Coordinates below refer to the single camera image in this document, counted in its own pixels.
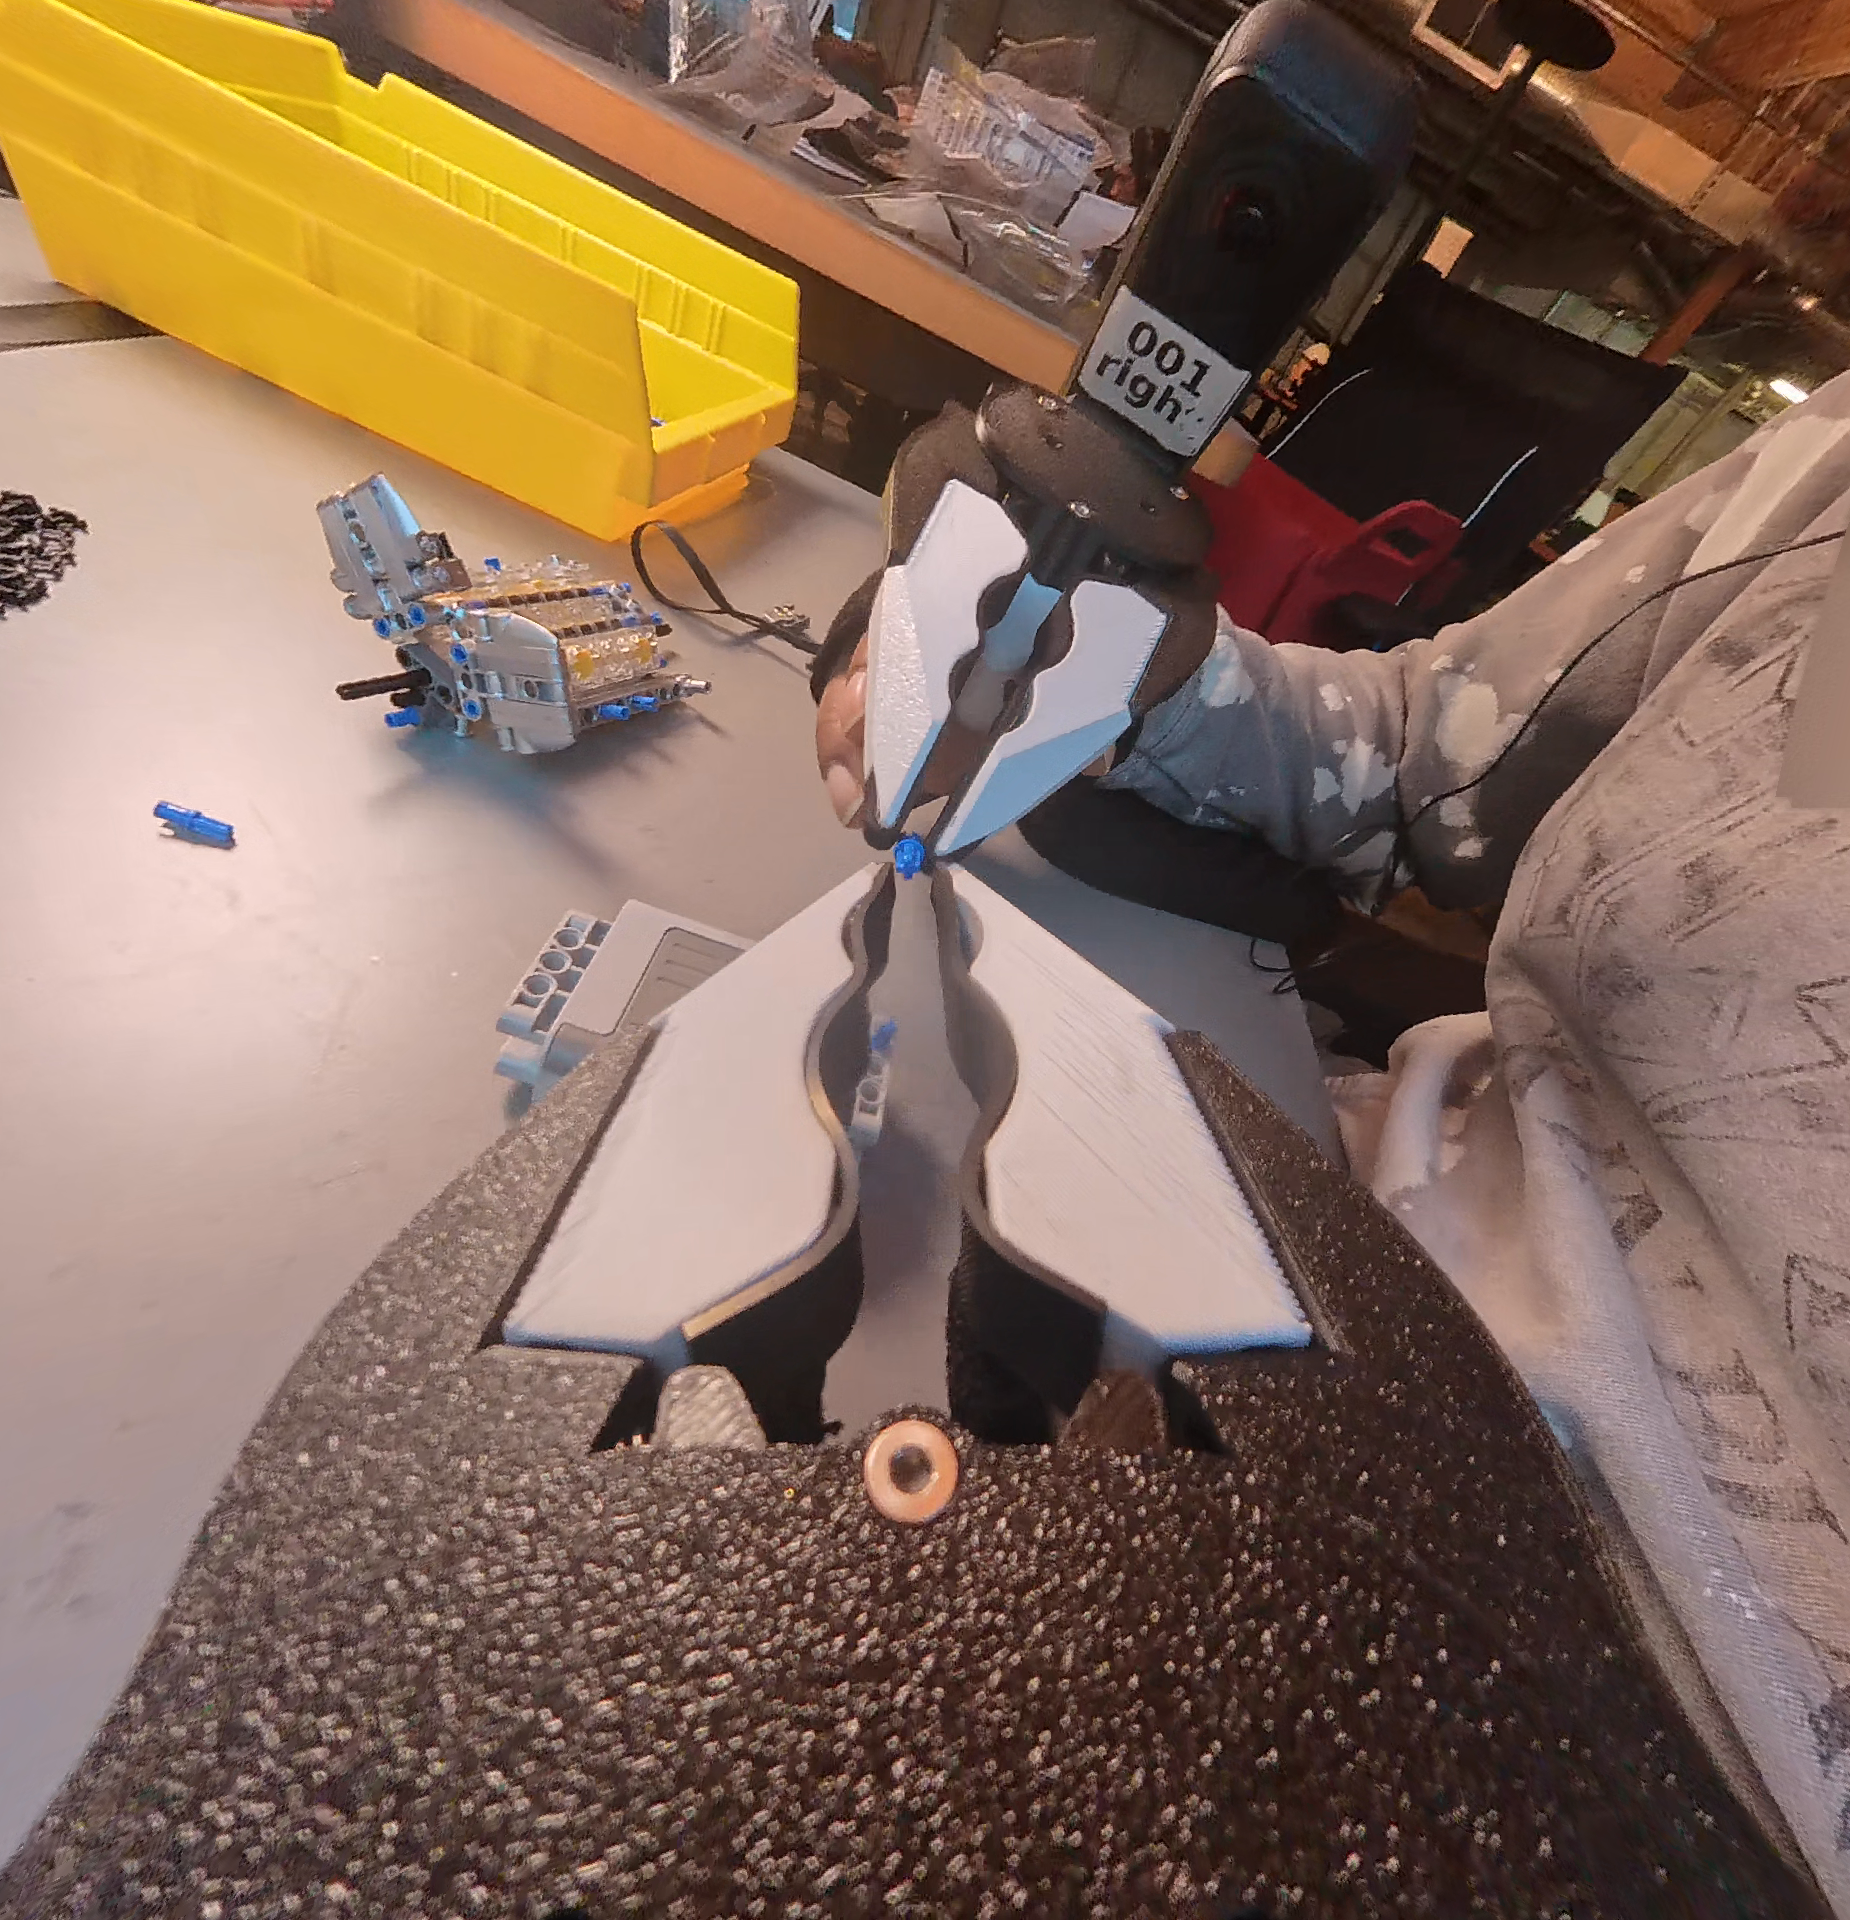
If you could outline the grey transparent engine model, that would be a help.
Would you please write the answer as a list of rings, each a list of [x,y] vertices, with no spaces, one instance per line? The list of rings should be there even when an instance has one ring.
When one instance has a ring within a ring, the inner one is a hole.
[[[710,690],[673,668],[670,626],[588,565],[466,566],[381,474],[314,515],[343,611],[396,658],[388,675],[336,685],[336,698],[381,701],[390,732],[450,729],[549,755]]]

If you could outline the grey battery box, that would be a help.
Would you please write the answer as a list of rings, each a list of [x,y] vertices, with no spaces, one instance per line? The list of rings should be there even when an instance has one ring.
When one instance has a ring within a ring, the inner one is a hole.
[[[499,1011],[507,1122],[525,1120],[601,1044],[652,1024],[749,948],[746,936],[634,899],[609,921],[566,914]]]

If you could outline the black office chair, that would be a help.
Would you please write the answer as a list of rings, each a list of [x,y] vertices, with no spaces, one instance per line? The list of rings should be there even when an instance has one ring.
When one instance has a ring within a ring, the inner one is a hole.
[[[1269,460],[1357,523],[1400,503],[1455,518],[1454,557],[1409,595],[1418,611],[1451,612],[1499,586],[1679,385],[1674,369],[1541,325],[1415,263],[1335,348],[1322,392]]]

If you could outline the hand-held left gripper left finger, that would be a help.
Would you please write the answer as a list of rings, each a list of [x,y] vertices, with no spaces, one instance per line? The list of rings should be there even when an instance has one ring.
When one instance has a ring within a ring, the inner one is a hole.
[[[893,1023],[870,1011],[899,877],[868,865],[664,1009],[501,1317],[509,1345],[726,1372],[767,1437],[823,1437],[863,1302],[862,1162]]]

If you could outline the wooden counter edge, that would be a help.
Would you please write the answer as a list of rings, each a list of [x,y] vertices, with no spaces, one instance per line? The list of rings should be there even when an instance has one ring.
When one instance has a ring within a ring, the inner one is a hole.
[[[907,405],[978,397],[994,377],[1058,391],[1097,302],[1037,309],[876,221],[842,182],[678,110],[507,4],[378,2],[362,15],[396,64],[800,287],[802,347]]]

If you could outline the yellow plastic bin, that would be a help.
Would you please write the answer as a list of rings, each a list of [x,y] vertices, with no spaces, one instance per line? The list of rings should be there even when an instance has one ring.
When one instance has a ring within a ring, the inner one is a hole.
[[[791,278],[319,37],[0,2],[0,154],[65,287],[580,534],[791,428]]]

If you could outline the person's right hand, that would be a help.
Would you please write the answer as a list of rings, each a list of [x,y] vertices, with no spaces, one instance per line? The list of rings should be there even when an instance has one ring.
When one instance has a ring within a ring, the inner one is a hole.
[[[886,571],[876,569],[834,615],[810,668],[817,703],[817,773],[844,828],[865,827],[865,710],[870,612]]]

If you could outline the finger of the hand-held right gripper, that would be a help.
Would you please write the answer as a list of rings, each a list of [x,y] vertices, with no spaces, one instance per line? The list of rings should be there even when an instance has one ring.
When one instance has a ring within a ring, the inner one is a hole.
[[[1168,612],[1124,584],[1022,582],[974,666],[947,669],[941,722],[978,733],[983,751],[927,835],[929,862],[1015,827],[1114,745],[1164,626]]]
[[[1039,584],[1006,506],[947,483],[906,559],[871,599],[865,680],[865,819],[890,848],[924,805],[936,751],[952,745],[952,785],[971,779],[1004,725],[1039,629]]]

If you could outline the shelf with clear bags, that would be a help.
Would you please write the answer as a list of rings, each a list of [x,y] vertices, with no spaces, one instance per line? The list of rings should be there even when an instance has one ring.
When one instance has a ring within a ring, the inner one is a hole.
[[[830,4],[648,4],[671,102],[755,152],[803,162],[881,230],[1033,311],[1110,274],[1150,163],[1070,89],[1089,41],[986,66],[938,43],[914,85],[821,29]]]

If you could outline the red plastic seat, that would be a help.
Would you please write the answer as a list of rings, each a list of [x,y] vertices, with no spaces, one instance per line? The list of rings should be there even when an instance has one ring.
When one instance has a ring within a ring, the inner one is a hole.
[[[1227,488],[1194,477],[1192,491],[1212,521],[1204,569],[1218,605],[1271,644],[1348,647],[1331,617],[1338,601],[1395,609],[1451,562],[1465,535],[1461,518],[1424,501],[1355,521],[1269,459]]]

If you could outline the person's right forearm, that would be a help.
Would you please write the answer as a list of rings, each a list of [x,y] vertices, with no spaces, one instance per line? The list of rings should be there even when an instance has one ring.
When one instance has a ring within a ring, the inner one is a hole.
[[[1258,833],[1359,905],[1409,878],[1523,939],[1850,969],[1850,810],[1780,795],[1850,525],[1850,373],[1495,609],[1391,654],[1219,626],[1106,786]]]

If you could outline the grey desk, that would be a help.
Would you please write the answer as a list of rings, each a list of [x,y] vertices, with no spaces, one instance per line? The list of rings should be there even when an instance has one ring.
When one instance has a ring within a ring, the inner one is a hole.
[[[531,941],[627,899],[760,939],[847,877],[806,664],[561,755],[335,687],[314,503],[385,472],[468,562],[615,547],[51,287],[0,200],[0,491],[88,523],[0,619],[0,1866],[85,1748],[321,1317],[499,1134]],[[159,802],[236,828],[172,839]]]

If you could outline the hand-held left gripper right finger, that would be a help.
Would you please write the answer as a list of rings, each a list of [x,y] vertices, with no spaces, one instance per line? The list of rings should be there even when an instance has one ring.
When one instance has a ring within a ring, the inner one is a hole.
[[[986,884],[932,881],[961,1155],[947,1400],[1055,1437],[1107,1375],[1313,1339],[1272,1235],[1179,1063],[1181,1030]]]

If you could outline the pile of black links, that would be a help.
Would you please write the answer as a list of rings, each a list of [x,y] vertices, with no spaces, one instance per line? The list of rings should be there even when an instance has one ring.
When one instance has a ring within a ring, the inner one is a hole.
[[[0,491],[0,619],[41,603],[76,562],[84,518],[20,491]]]

